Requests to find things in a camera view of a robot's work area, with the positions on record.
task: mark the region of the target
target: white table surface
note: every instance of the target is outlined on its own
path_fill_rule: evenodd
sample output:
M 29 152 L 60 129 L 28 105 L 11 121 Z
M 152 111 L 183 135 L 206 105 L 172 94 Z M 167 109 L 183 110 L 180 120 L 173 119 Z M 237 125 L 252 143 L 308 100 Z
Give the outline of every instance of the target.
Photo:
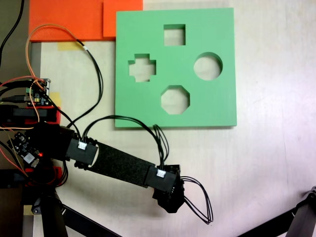
M 214 222 L 206 225 L 186 205 L 168 214 L 153 190 L 74 168 L 57 189 L 65 205 L 124 237 L 235 237 L 291 209 L 316 185 L 316 1 L 144 0 L 145 10 L 235 9 L 237 127 L 166 129 L 167 164 L 200 180 L 211 199 Z M 114 113 L 115 43 L 87 42 L 104 76 L 101 104 L 78 121 L 81 131 Z M 43 43 L 40 76 L 52 80 L 62 109 L 77 117 L 97 99 L 93 64 L 83 51 L 59 51 Z M 158 163 L 146 131 L 95 125 L 89 136 Z M 186 195 L 205 210 L 202 191 Z M 42 236 L 40 216 L 35 237 Z

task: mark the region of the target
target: square hole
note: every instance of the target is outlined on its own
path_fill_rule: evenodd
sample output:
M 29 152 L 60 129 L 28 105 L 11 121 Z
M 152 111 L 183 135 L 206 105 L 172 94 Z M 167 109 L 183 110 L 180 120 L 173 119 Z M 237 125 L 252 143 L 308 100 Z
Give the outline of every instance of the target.
M 164 25 L 164 46 L 186 45 L 186 25 Z

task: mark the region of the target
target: wire bundle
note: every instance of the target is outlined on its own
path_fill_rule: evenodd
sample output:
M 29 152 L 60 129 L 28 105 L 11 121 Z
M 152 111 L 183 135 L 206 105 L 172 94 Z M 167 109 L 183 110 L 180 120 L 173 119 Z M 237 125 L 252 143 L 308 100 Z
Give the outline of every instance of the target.
M 102 73 L 101 70 L 97 64 L 97 62 L 95 61 L 94 57 L 92 56 L 92 54 L 90 53 L 89 49 L 79 40 L 77 39 L 77 42 L 84 48 L 84 50 L 88 53 L 89 57 L 91 58 L 93 65 L 95 67 L 95 70 L 97 72 L 97 76 L 98 76 L 98 84 L 99 84 L 99 96 L 98 96 L 98 100 L 97 102 L 90 108 L 88 109 L 86 112 L 84 112 L 82 115 L 80 115 L 78 118 L 76 118 L 74 121 L 72 121 L 71 123 L 69 123 L 67 125 L 67 128 L 70 128 L 72 125 L 74 125 L 74 123 L 76 121 L 78 121 L 79 119 L 81 119 L 82 117 L 86 116 L 87 114 L 89 114 L 95 107 L 97 107 L 97 105 L 100 103 L 101 99 L 102 99 L 102 95 L 103 95 L 103 77 L 102 77 Z
M 206 201 L 206 215 L 204 215 L 186 196 L 184 196 L 184 202 L 188 205 L 188 207 L 194 212 L 196 216 L 198 216 L 204 223 L 210 224 L 213 222 L 213 210 L 211 206 L 211 201 L 209 200 L 208 194 L 203 187 L 203 185 L 196 180 L 195 178 L 189 177 L 189 176 L 181 176 L 180 180 L 184 182 L 190 182 L 194 183 L 200 186 L 200 188 L 203 190 L 203 193 L 205 195 L 205 201 Z
M 93 125 L 95 125 L 99 121 L 106 120 L 106 119 L 120 119 L 120 120 L 131 121 L 131 122 L 134 122 L 134 123 L 140 125 L 146 131 L 148 131 L 157 143 L 158 151 L 159 151 L 159 158 L 160 158 L 159 167 L 160 167 L 160 169 L 163 169 L 164 162 L 169 156 L 169 144 L 168 144 L 168 141 L 167 141 L 166 136 L 164 135 L 162 129 L 156 124 L 153 126 L 154 132 L 155 132 L 155 133 L 153 133 L 150 128 L 148 128 L 143 122 L 141 122 L 138 119 L 131 118 L 131 117 L 125 117 L 125 116 L 119 116 L 119 115 L 105 116 L 103 118 L 99 118 L 99 119 L 95 120 L 94 122 L 92 122 L 91 124 L 88 125 L 88 127 L 84 130 L 84 132 L 82 134 L 82 140 L 84 142 L 86 142 L 88 132 L 93 127 Z

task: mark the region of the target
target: circular hole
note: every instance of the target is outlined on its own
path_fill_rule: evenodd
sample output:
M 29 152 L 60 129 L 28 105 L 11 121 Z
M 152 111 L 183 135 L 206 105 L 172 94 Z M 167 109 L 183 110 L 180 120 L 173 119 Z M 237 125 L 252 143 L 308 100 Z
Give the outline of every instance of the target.
M 203 53 L 194 63 L 194 72 L 202 80 L 214 80 L 223 70 L 222 60 L 215 53 Z

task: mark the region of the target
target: octagonal hole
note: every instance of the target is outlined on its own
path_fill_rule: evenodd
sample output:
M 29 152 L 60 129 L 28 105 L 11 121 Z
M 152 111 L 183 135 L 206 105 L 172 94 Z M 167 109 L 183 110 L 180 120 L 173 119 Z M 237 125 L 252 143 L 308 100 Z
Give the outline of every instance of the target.
M 214 80 L 223 70 L 223 62 L 215 53 L 203 53 L 194 63 L 194 72 L 202 80 Z
M 161 95 L 161 106 L 170 115 L 180 115 L 190 106 L 190 94 L 180 85 L 171 85 Z

